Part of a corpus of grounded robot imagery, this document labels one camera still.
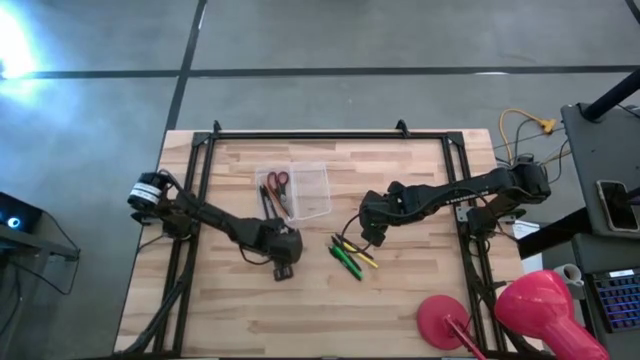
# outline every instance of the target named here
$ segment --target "yellow cable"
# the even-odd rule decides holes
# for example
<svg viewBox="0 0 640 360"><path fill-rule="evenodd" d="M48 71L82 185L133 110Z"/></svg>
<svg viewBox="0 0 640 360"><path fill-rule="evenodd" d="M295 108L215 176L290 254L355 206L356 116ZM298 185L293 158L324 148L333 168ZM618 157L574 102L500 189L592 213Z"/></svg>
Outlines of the yellow cable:
<svg viewBox="0 0 640 360"><path fill-rule="evenodd" d="M547 165L548 163L550 163L550 162L552 162L552 161L554 161L554 160L557 160L557 159L563 158L563 157L565 157L565 156L567 156L567 155L569 155L569 154L571 154L571 150L567 150L567 151L563 152L562 154L556 154L556 155L553 155L553 156L552 156L552 157L550 157L548 160L546 160L545 162L543 162L543 163L542 163L542 165Z"/></svg>
<svg viewBox="0 0 640 360"><path fill-rule="evenodd" d="M509 146L509 140L507 140L507 136L504 133L504 117L505 115L511 112L515 112L515 113L524 115L529 119L535 120L538 123L538 125L540 125L540 127L542 128L542 131L545 134L551 134L553 132L553 127L556 125L556 119L541 119L537 116L533 116L529 114L524 110L509 108L503 111L502 114L500 114L499 128L500 128L500 135L502 136L502 141L504 141L504 146L507 148L507 156L509 159L509 164L511 164L511 161L513 160L513 154L511 153L511 146Z"/></svg>

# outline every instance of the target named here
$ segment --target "green marker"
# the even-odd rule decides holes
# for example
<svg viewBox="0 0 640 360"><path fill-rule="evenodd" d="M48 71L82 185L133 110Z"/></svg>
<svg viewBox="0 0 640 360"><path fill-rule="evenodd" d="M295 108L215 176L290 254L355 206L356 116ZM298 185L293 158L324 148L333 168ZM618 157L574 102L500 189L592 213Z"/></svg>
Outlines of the green marker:
<svg viewBox="0 0 640 360"><path fill-rule="evenodd" d="M340 260L340 263L342 263L342 265L344 267L346 267L347 270L349 270L349 272L351 273L351 275L353 275L353 277L355 277L359 281L362 280L362 273L360 271L358 271L358 269L356 269L356 267L353 265L353 262L351 262L351 260L349 260L349 258L344 253L344 251L342 251L342 249L340 249L339 247L337 247L335 245L333 245L332 247L330 247L328 249L329 249L329 253L334 258Z"/></svg>

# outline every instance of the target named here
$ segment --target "wooden table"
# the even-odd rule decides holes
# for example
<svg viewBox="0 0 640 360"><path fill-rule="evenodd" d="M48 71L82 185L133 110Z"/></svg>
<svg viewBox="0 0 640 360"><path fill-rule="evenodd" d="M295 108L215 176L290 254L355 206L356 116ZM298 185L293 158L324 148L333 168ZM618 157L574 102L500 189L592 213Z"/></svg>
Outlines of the wooden table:
<svg viewBox="0 0 640 360"><path fill-rule="evenodd" d="M462 130L472 175L496 166L487 130ZM167 134L159 168L184 179L192 131ZM272 266L244 262L237 245L204 226L185 329L183 356L451 356L425 343L415 314L426 297L446 294L468 308L460 248L451 207L424 221L390 228L372 250L380 265L366 265L356 281L327 252L330 235L357 212L367 190L381 193L393 180L405 185L447 183L442 147L431 140L233 140L215 145L207 201L237 216L260 213L254 170L289 161L326 163L333 211L300 224L304 251L293 279L274 282ZM195 177L197 184L199 174ZM347 237L363 242L355 222ZM146 228L142 242L159 227ZM171 245L158 241L138 255L116 342L126 348L158 309ZM491 240L493 277L523 274L516 245ZM167 346L173 338L170 318ZM492 338L485 311L487 337Z"/></svg>

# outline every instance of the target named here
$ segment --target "gray floor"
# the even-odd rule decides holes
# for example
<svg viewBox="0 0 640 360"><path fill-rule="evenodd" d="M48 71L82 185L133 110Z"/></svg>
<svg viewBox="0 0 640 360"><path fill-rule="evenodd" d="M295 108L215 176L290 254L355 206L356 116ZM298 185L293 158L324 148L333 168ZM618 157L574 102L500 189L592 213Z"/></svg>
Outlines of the gray floor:
<svg viewBox="0 0 640 360"><path fill-rule="evenodd" d="M21 25L35 70L177 70L196 4L5 0L0 9ZM629 65L640 63L639 35L623 0L210 0L193 68ZM503 109L560 120L562 105L591 101L623 77L191 79L177 128L209 129L214 119L227 129L389 128L402 118L413 128L489 128L498 145ZM41 286L23 318L14 343L22 358L110 353L140 233L126 197L156 165L175 84L0 81L0 191L48 209L82 248L73 293ZM509 118L507 132L519 122ZM525 127L523 136L538 131ZM559 131L520 149L544 157L564 140ZM553 196L527 220L582 206L565 160Z"/></svg>

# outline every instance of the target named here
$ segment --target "pen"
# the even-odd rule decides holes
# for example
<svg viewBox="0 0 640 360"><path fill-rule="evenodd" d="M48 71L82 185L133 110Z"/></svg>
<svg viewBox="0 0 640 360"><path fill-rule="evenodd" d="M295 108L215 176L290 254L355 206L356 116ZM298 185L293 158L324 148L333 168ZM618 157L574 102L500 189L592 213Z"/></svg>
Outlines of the pen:
<svg viewBox="0 0 640 360"><path fill-rule="evenodd" d="M282 205L282 203L280 202L280 198L268 186L265 186L265 189L266 189L266 192L269 194L271 203L273 204L275 202L276 204L278 204L278 207L280 208L280 210L282 210L282 212L284 212L284 214L287 215L287 217L290 218L291 215L289 215L289 211L287 211L287 209L284 207L284 205Z"/></svg>
<svg viewBox="0 0 640 360"><path fill-rule="evenodd" d="M362 268L360 267L360 265L358 265L358 263L353 259L353 257L351 257L351 254L349 254L348 251L344 250L344 245L338 239L336 239L335 236L331 237L331 241L335 246L339 247L340 250L342 250L342 252L349 258L349 260L351 260L351 262L356 267L356 269L358 269L358 271L362 271Z"/></svg>
<svg viewBox="0 0 640 360"><path fill-rule="evenodd" d="M340 236L339 234L336 233L335 235L339 240L341 240L343 243L347 243L349 245L351 245L352 248L354 249L358 249L360 250L360 252L358 254L362 254L363 256L366 256L369 258L369 260L373 260L373 256L369 255L368 253L362 251L362 249L360 249L360 247L354 243L352 243L351 241L349 241L347 238Z"/></svg>
<svg viewBox="0 0 640 360"><path fill-rule="evenodd" d="M351 273L351 275L353 275L353 277L355 277L358 281L362 281L362 273L356 270L356 268L353 265L350 265L349 259L346 256L344 256L344 253L342 252L342 250L340 250L339 247L334 245L327 249L329 250L329 253L331 254L331 256L338 259L342 264L342 266L347 268L347 270L349 270L349 272Z"/></svg>
<svg viewBox="0 0 640 360"><path fill-rule="evenodd" d="M269 219L269 210L267 210L267 201L265 200L264 188L260 186L260 199L262 200L262 209L264 210L265 219Z"/></svg>
<svg viewBox="0 0 640 360"><path fill-rule="evenodd" d="M271 201L271 198L267 193L267 187L264 185L260 185L260 193L262 194L263 199L269 204L269 207L271 207L271 211L273 212L273 217L277 218L278 213L276 212L276 208L273 206L273 201Z"/></svg>
<svg viewBox="0 0 640 360"><path fill-rule="evenodd" d="M356 251L356 249L354 249L351 245L347 244L347 243L343 243L342 246L344 246L347 250L349 251ZM375 262L373 262L373 260L369 259L368 257L364 256L362 253L355 253L356 256L358 256L362 261L366 262L367 264L371 265L371 267L377 269L378 268L378 264L376 264Z"/></svg>

